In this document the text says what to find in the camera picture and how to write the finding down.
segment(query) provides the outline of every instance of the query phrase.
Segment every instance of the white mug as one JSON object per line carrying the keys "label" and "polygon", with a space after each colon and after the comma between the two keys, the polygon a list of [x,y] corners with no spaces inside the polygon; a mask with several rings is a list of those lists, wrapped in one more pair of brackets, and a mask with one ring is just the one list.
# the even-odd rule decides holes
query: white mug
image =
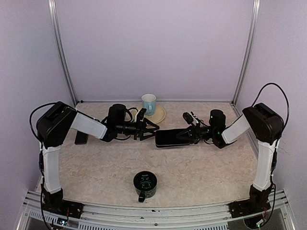
{"label": "white mug", "polygon": [[146,109],[146,115],[153,115],[155,112],[156,96],[153,94],[145,94],[142,96],[142,107]]}

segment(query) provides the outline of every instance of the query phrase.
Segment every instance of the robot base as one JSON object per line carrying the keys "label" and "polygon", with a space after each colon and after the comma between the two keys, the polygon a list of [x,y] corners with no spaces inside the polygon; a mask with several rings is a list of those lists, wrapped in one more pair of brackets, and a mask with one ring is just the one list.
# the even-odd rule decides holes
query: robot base
{"label": "robot base", "polygon": [[268,189],[259,191],[253,186],[250,187],[249,199],[235,201],[229,204],[229,209],[232,218],[248,216],[255,213],[263,212],[265,209],[269,210],[271,205],[269,203],[269,195],[272,186]]}
{"label": "robot base", "polygon": [[249,200],[241,200],[241,201],[235,201],[229,204],[229,209],[231,212],[231,217],[232,218],[237,218],[237,217],[243,217],[243,216],[248,216],[251,214],[263,212],[265,208],[269,210],[271,208],[270,203],[265,204],[263,207],[257,207],[253,211],[248,209],[249,206]]}
{"label": "robot base", "polygon": [[54,208],[51,205],[43,204],[43,210],[65,217],[80,219],[83,210],[83,204],[62,200],[61,208]]}
{"label": "robot base", "polygon": [[43,210],[65,217],[80,219],[84,206],[82,203],[63,200],[63,189],[51,194],[46,191],[43,185],[41,187],[44,194]]}

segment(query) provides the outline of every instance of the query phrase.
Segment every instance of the mug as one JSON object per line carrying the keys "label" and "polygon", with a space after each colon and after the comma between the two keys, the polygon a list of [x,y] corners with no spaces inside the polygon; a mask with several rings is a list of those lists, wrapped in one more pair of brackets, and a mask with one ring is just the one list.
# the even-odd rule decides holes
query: mug
{"label": "mug", "polygon": [[153,115],[155,112],[156,97],[153,94],[145,94],[142,96],[142,107],[146,109],[145,115]]}
{"label": "mug", "polygon": [[140,203],[143,203],[146,198],[150,198],[155,194],[157,182],[156,176],[149,171],[142,171],[134,176],[133,184],[139,195]]}

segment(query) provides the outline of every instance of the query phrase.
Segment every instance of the metal pole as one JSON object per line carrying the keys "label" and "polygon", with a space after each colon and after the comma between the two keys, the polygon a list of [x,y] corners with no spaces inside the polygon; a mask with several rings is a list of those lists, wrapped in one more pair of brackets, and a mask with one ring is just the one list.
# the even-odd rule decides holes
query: metal pole
{"label": "metal pole", "polygon": [[243,64],[241,67],[241,72],[240,72],[240,77],[239,81],[236,85],[236,91],[235,95],[232,100],[232,104],[236,105],[242,90],[243,82],[246,76],[246,71],[248,68],[248,62],[250,58],[250,54],[252,51],[252,46],[254,42],[254,37],[255,37],[255,31],[256,31],[256,25],[258,21],[258,15],[259,15],[259,9],[260,9],[260,0],[254,0],[254,7],[253,7],[253,13],[251,16],[251,22],[250,22],[250,27],[249,27],[249,34],[248,34],[248,43],[246,46],[245,54],[244,54],[244,59],[243,59]]}
{"label": "metal pole", "polygon": [[57,15],[57,8],[56,8],[55,0],[48,0],[48,4],[49,4],[50,16],[51,16],[51,20],[52,20],[52,24],[53,24],[53,28],[54,28],[54,35],[55,35],[55,38],[56,38],[56,43],[57,43],[58,52],[59,52],[59,58],[61,60],[65,81],[66,81],[66,84],[67,84],[67,87],[68,87],[68,91],[69,91],[69,94],[70,94],[70,97],[71,97],[72,104],[74,106],[76,106],[76,104],[78,103],[78,99],[77,99],[76,92],[75,92],[75,89],[74,89],[72,81],[71,81],[71,76],[70,76],[69,71],[68,71],[68,66],[67,66],[67,62],[66,62],[66,58],[65,58],[65,54],[64,54],[63,44],[62,44],[62,40],[61,40],[61,34],[60,34],[60,30],[59,30],[59,22],[58,22],[58,15]]}

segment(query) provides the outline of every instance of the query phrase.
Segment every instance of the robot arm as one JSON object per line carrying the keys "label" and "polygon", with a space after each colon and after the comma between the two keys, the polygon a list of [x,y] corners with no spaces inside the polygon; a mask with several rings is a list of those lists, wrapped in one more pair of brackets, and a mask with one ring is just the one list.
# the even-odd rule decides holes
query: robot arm
{"label": "robot arm", "polygon": [[242,112],[243,115],[222,133],[222,138],[226,145],[231,144],[252,129],[258,140],[258,165],[249,199],[229,204],[233,218],[271,208],[268,196],[272,190],[272,173],[284,129],[283,119],[263,103],[245,108]]}
{"label": "robot arm", "polygon": [[54,194],[61,191],[59,181],[59,152],[69,129],[75,129],[102,139],[107,128],[94,118],[63,103],[50,108],[37,122],[38,137],[42,143],[45,189]]}
{"label": "robot arm", "polygon": [[220,110],[211,111],[209,126],[203,122],[201,126],[201,121],[193,113],[184,113],[184,119],[191,126],[177,134],[178,139],[188,140],[194,144],[200,139],[204,139],[205,142],[212,139],[213,144],[221,149],[234,143],[249,130],[254,132],[258,140],[256,177],[250,188],[249,200],[230,204],[234,218],[261,212],[265,208],[270,209],[268,196],[272,190],[272,172],[276,166],[279,139],[284,129],[283,119],[263,103],[245,108],[242,112],[243,115],[227,128],[225,115]]}
{"label": "robot arm", "polygon": [[273,158],[283,131],[283,119],[263,103],[242,112],[243,115],[222,133],[222,138],[225,144],[231,144],[253,130],[258,139],[258,165],[253,187],[264,191],[271,186]]}
{"label": "robot arm", "polygon": [[122,104],[110,107],[106,123],[80,112],[62,102],[52,106],[36,123],[38,139],[41,142],[40,170],[44,174],[44,209],[67,215],[71,211],[80,218],[83,205],[63,200],[63,190],[59,180],[59,152],[67,133],[75,129],[105,142],[115,139],[118,134],[133,135],[134,139],[144,140],[155,135],[159,126],[144,118],[146,109],[141,109],[136,122],[125,121],[127,109]]}

